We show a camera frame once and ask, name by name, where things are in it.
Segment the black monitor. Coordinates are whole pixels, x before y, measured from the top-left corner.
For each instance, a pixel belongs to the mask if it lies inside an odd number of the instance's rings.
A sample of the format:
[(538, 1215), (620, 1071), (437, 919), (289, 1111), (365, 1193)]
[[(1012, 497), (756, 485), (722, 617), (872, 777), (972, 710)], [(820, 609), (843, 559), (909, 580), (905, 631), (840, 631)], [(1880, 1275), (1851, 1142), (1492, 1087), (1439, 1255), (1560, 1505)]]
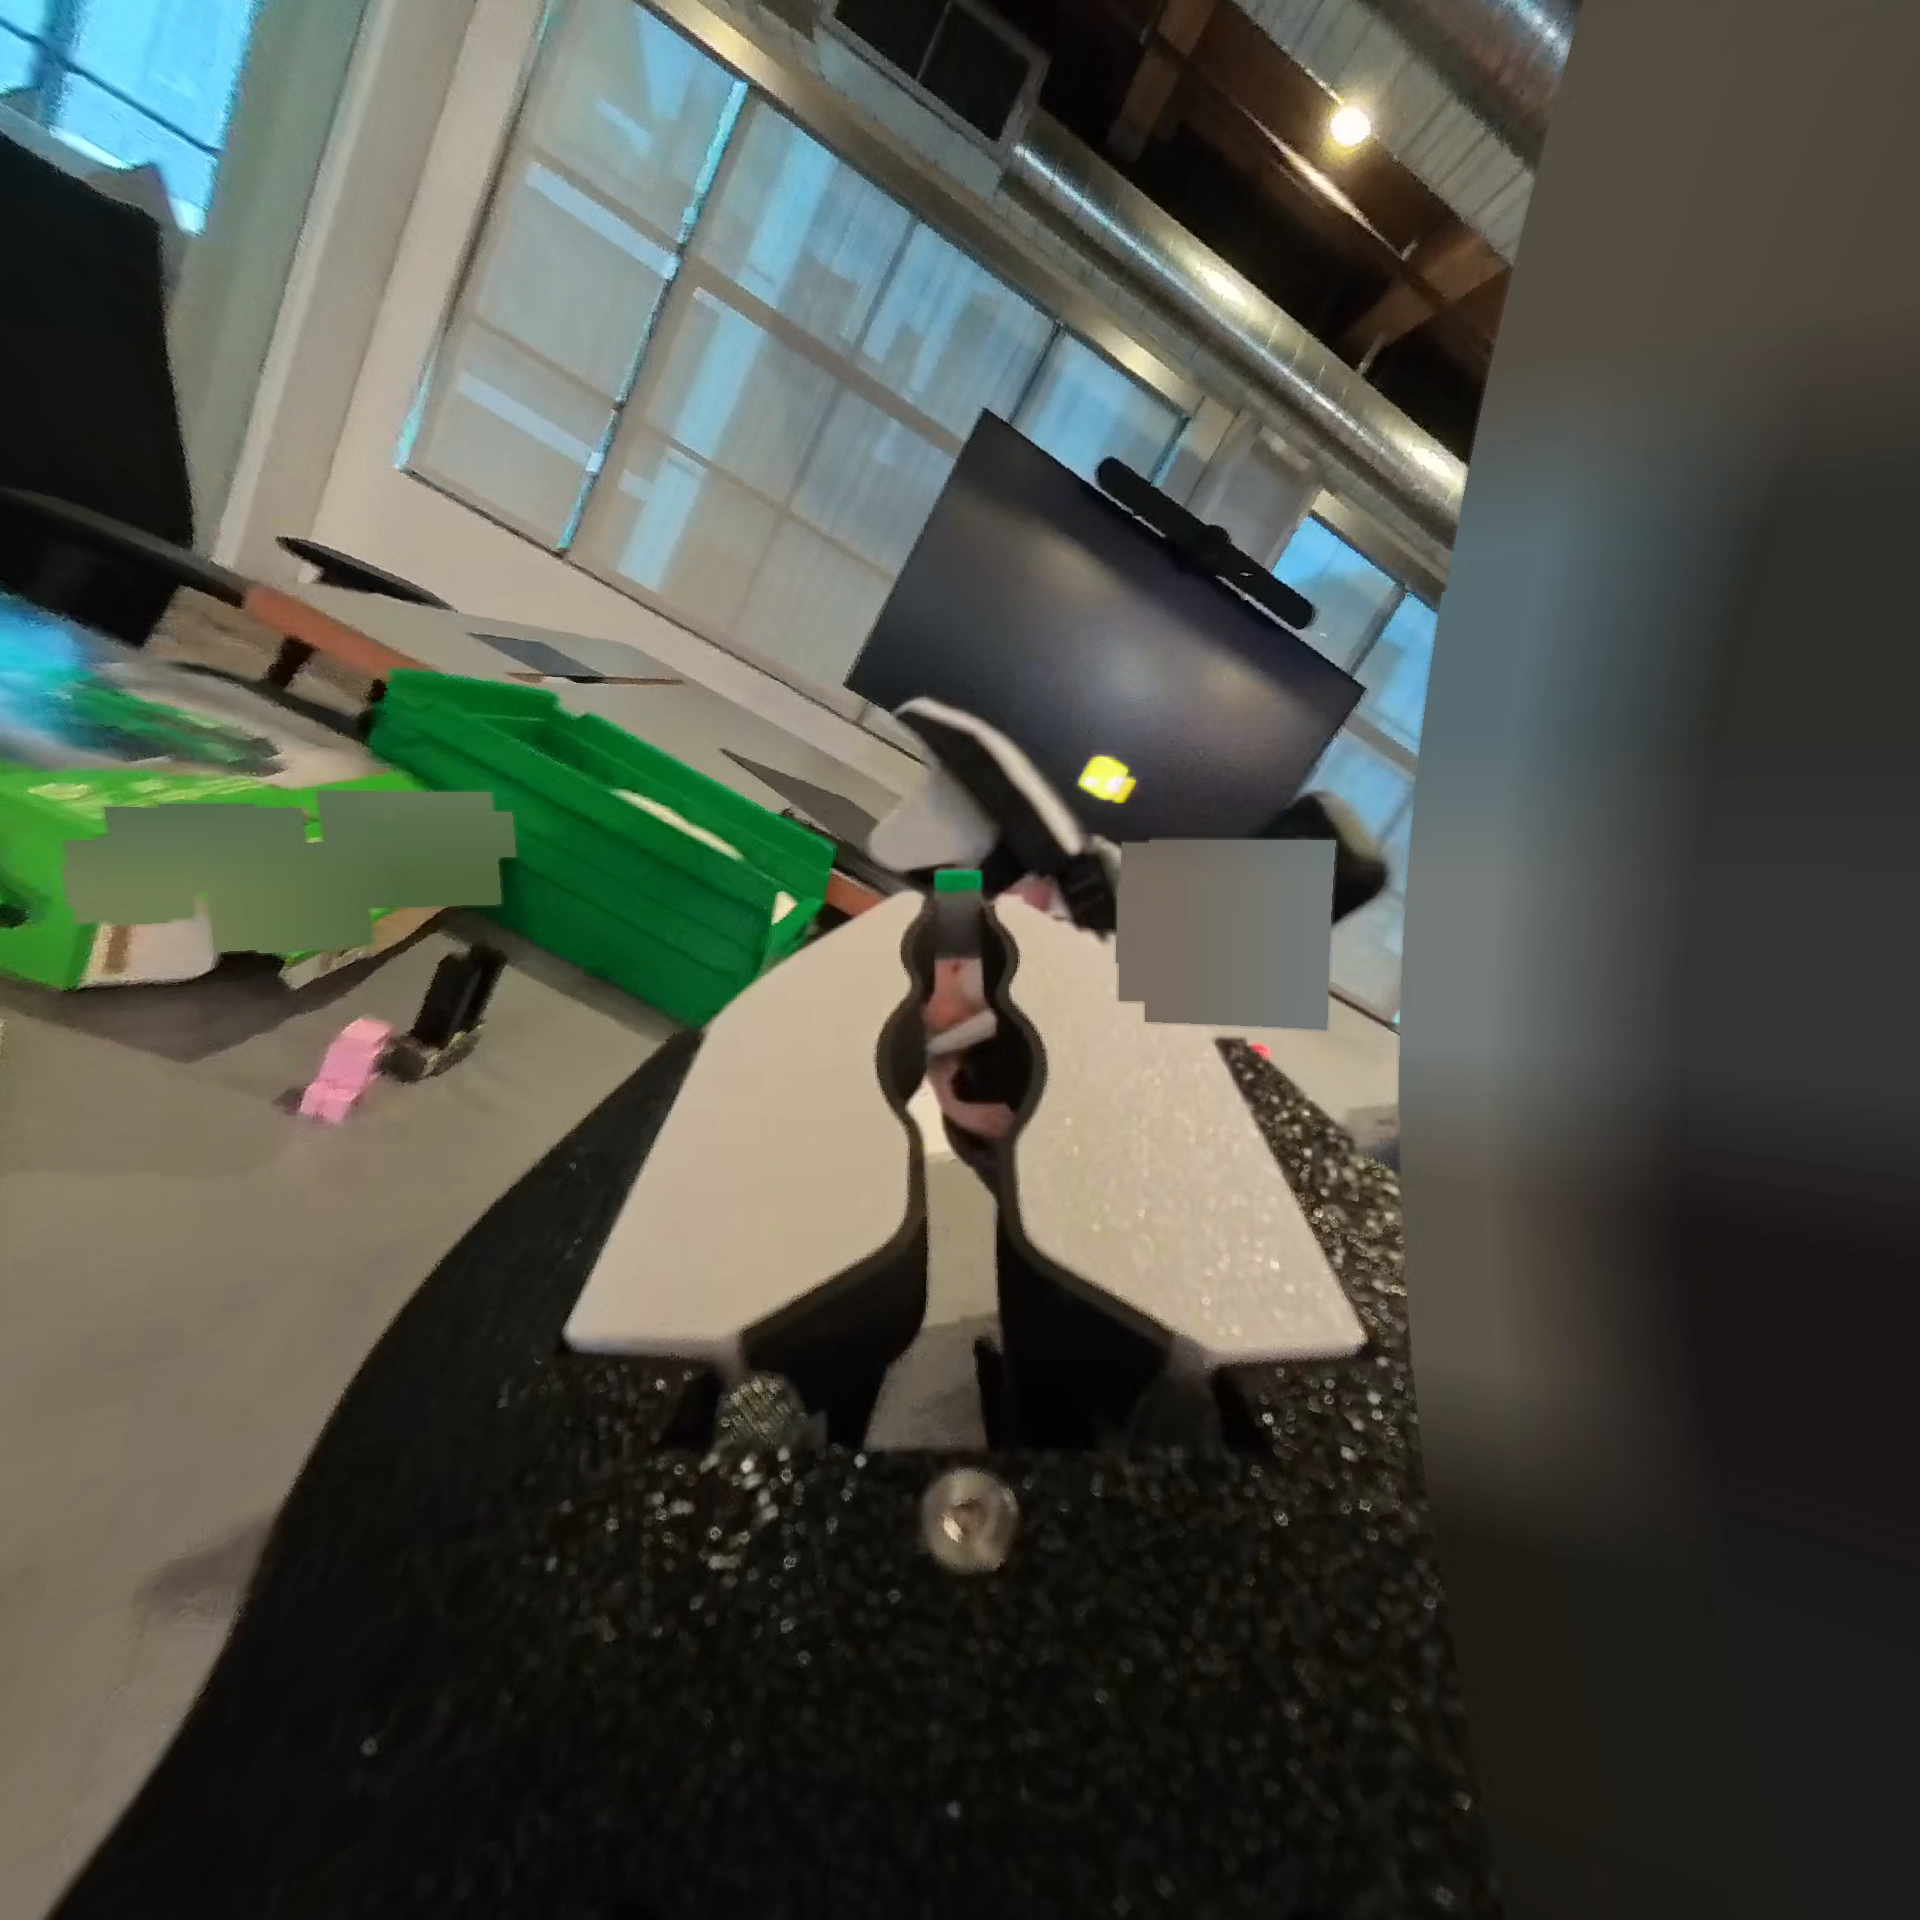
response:
[(1329, 841), (1340, 919), (1385, 864), (1307, 785), (1361, 704), (1309, 628), (1199, 576), (1095, 480), (983, 414), (847, 686), (888, 713), (933, 700), (979, 716), (1119, 844)]

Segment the black office chair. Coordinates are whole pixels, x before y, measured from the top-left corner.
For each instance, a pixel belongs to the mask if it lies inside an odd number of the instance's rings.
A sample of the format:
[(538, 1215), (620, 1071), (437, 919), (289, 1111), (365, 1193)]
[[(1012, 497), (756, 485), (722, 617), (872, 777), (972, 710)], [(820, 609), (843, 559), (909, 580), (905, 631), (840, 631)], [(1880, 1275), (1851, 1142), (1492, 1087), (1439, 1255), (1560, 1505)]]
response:
[(161, 223), (2, 144), (2, 587), (141, 647), (180, 590), (249, 585), (197, 549)]

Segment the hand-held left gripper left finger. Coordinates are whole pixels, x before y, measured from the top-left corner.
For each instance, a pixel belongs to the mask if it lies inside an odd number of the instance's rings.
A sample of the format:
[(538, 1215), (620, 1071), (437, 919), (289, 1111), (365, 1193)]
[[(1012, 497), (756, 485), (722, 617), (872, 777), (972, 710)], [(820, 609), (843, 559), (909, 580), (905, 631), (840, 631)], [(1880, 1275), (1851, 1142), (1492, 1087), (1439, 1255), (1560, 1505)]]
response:
[(616, 1213), (565, 1341), (715, 1374), (801, 1329), (923, 1224), (931, 900), (896, 894), (715, 1014)]

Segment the small black toy piece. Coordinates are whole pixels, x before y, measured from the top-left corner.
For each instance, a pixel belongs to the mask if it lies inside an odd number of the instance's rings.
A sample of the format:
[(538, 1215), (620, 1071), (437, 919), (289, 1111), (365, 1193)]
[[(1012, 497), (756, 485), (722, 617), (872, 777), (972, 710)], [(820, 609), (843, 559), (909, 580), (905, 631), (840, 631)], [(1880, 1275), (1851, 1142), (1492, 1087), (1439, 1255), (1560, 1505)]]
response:
[(508, 952), (492, 943), (444, 955), (413, 1024), (387, 1039), (383, 1073), (417, 1085), (469, 1057), (505, 967)]

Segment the pink toy brick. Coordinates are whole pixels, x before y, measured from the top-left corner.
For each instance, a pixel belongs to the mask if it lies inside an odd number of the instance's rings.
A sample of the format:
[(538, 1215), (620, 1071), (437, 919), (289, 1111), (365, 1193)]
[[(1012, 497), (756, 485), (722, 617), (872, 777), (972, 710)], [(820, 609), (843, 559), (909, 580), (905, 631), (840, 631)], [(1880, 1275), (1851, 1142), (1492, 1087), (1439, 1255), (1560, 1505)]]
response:
[(393, 1041), (395, 1029), (376, 1016), (344, 1027), (305, 1085), (296, 1103), (298, 1116), (323, 1125), (348, 1120), (384, 1071)]

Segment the silver ventilation duct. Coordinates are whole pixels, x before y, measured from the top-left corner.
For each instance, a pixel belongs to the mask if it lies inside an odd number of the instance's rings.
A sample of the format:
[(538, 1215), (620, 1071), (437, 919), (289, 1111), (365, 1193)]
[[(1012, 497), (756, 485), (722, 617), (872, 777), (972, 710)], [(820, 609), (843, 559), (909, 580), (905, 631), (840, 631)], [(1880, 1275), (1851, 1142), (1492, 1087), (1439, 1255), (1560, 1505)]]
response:
[(1047, 117), (1020, 135), (1004, 176), (1042, 220), (1077, 232), (1204, 341), (1325, 462), (1426, 539), (1453, 543), (1466, 462), (1146, 191)]

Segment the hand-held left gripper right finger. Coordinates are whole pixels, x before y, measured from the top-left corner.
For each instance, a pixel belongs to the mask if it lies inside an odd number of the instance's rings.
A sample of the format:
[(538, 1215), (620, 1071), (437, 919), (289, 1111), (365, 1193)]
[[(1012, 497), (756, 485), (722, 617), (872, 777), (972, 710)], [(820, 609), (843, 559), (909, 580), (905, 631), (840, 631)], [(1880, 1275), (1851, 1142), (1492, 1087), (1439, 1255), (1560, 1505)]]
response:
[(1217, 1374), (1367, 1334), (1215, 1035), (1121, 998), (1116, 943), (992, 907), (1001, 1029), (1028, 1048), (1000, 1222), (1064, 1291)]

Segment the green plastic tray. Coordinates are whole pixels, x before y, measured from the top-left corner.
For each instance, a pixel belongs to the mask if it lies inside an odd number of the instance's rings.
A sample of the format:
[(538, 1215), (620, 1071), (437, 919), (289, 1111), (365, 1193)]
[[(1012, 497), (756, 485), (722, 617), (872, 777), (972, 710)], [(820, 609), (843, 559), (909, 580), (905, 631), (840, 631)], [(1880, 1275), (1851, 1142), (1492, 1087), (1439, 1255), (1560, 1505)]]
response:
[(833, 841), (551, 691), (404, 670), (368, 748), (509, 811), (492, 919), (680, 1024), (706, 1024), (796, 952)]

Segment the black webcam bar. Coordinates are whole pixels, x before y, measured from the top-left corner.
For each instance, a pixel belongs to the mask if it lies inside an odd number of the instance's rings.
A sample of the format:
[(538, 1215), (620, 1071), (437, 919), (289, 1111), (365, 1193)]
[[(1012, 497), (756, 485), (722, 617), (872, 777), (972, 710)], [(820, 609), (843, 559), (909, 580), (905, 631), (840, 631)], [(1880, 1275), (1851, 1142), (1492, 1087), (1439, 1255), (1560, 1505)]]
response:
[(1191, 571), (1234, 590), (1291, 633), (1309, 628), (1314, 619), (1313, 600), (1245, 555), (1226, 528), (1199, 518), (1186, 504), (1172, 501), (1121, 459), (1103, 459), (1095, 469), (1095, 485), (1154, 532)]

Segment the green toy box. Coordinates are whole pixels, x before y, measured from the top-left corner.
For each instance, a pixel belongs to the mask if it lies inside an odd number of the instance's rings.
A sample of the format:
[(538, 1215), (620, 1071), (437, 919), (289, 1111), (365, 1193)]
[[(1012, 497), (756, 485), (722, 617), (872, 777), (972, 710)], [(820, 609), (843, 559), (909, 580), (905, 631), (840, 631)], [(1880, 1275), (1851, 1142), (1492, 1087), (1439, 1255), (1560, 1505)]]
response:
[(340, 716), (140, 653), (4, 593), (2, 973), (178, 985), (228, 955), (349, 964), (500, 905), (514, 828)]

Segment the grey desk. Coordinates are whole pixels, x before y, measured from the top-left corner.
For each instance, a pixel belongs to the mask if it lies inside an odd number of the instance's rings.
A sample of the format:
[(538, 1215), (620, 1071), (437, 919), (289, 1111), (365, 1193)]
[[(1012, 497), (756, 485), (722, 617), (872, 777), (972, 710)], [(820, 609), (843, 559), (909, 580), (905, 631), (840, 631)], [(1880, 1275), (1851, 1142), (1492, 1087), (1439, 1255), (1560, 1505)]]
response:
[(1291, 1915), (1305, 1735), (1208, 1503), (1031, 1463), (995, 1573), (933, 1456), (706, 1457), (565, 1323), (699, 1032), (509, 977), (456, 1087), (323, 1126), (317, 1016), (15, 992), (4, 1915)]

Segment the large gridded window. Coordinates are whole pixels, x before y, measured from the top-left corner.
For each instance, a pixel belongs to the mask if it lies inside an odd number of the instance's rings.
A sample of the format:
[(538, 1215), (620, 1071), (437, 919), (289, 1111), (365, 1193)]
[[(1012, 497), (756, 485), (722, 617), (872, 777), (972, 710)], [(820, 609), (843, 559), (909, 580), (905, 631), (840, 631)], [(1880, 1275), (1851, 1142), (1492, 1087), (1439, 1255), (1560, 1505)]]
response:
[(553, 4), (408, 472), (842, 686), (976, 421), (1157, 478), (1186, 411), (643, 4)]

